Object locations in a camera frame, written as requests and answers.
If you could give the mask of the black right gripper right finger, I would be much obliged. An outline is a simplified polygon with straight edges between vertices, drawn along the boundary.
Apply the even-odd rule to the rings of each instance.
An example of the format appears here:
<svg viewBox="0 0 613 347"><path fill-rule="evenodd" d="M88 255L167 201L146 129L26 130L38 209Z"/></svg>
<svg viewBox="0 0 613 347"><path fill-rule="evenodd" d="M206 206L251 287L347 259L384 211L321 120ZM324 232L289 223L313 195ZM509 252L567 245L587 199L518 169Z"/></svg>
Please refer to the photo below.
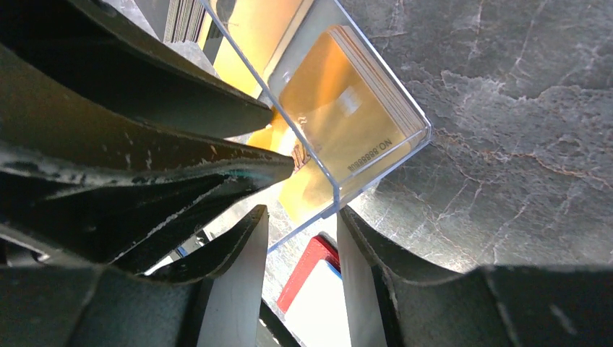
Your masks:
<svg viewBox="0 0 613 347"><path fill-rule="evenodd" d="M612 268L483 265L457 273L351 208L338 253L353 346L610 346Z"/></svg>

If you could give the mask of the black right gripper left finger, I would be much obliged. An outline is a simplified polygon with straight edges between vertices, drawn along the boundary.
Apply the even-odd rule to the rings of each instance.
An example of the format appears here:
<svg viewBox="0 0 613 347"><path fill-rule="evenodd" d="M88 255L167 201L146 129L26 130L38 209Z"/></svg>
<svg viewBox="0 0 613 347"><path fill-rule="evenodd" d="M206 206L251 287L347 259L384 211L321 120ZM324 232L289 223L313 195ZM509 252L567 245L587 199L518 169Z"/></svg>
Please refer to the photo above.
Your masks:
<svg viewBox="0 0 613 347"><path fill-rule="evenodd" d="M229 231L149 275L184 289L169 318L145 326L144 346L254 346L260 313L269 214L251 209Z"/></svg>

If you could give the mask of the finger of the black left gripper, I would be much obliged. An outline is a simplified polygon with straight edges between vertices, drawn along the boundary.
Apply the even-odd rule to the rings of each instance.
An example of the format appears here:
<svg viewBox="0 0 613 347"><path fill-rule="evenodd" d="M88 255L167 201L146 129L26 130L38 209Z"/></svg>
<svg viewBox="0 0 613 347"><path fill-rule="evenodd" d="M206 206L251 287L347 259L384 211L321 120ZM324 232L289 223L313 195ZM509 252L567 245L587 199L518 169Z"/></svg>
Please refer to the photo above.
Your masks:
<svg viewBox="0 0 613 347"><path fill-rule="evenodd" d="M3 1L1 44L51 79L122 116L217 138L267 126L248 96L102 1Z"/></svg>
<svg viewBox="0 0 613 347"><path fill-rule="evenodd" d="M132 121L1 49L1 238L143 273L291 158Z"/></svg>

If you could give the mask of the red leather card holder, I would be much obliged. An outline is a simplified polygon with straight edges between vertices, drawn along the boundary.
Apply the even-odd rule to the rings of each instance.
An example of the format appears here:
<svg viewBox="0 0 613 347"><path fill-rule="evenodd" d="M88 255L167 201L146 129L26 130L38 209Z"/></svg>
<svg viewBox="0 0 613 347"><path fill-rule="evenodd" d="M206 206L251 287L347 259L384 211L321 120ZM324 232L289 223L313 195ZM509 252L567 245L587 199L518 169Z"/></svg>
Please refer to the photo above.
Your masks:
<svg viewBox="0 0 613 347"><path fill-rule="evenodd" d="M301 345L351 345L340 259L328 235L309 240L276 304Z"/></svg>

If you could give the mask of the gold VIP card stack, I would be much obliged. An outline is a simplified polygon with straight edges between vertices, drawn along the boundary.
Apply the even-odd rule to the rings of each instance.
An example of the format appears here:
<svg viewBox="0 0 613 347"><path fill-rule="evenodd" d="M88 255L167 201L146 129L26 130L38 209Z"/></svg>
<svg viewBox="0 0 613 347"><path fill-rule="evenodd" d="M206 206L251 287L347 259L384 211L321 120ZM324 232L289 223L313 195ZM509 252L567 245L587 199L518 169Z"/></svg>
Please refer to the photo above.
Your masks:
<svg viewBox="0 0 613 347"><path fill-rule="evenodd" d="M332 25L315 41L251 146L293 158L279 202L303 223L374 181L429 133L353 28Z"/></svg>

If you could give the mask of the clear acrylic card tray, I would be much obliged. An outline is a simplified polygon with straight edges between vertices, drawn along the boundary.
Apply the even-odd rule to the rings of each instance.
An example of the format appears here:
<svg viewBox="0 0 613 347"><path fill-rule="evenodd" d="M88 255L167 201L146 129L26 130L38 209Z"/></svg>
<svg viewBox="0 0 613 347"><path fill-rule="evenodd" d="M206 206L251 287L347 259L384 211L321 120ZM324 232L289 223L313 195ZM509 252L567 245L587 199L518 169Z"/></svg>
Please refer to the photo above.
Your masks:
<svg viewBox="0 0 613 347"><path fill-rule="evenodd" d="M276 249L424 148L432 124L338 1L138 1L162 42L198 46L210 71L272 106L248 143L294 160L273 191Z"/></svg>

